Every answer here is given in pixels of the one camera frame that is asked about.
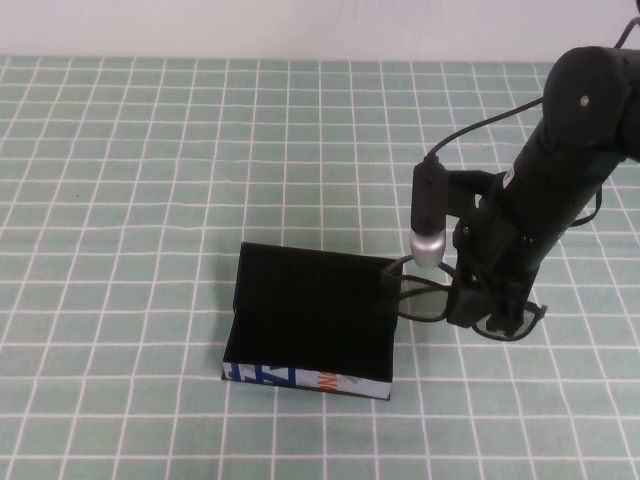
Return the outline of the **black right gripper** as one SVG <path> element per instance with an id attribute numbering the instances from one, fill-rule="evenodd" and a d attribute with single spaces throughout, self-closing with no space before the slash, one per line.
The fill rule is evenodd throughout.
<path id="1" fill-rule="evenodd" d="M 458 250 L 447 322 L 515 340 L 544 257 L 618 166 L 616 159 L 518 159 L 477 212 L 455 229 Z"/>

